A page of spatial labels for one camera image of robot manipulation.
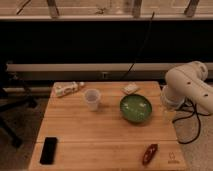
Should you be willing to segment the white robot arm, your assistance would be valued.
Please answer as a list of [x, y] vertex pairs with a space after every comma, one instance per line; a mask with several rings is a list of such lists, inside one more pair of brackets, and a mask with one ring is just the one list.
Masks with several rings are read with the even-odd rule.
[[205, 83], [207, 66], [193, 61], [170, 69], [165, 74], [166, 85], [161, 102], [167, 109], [178, 109], [186, 98], [213, 114], [213, 87]]

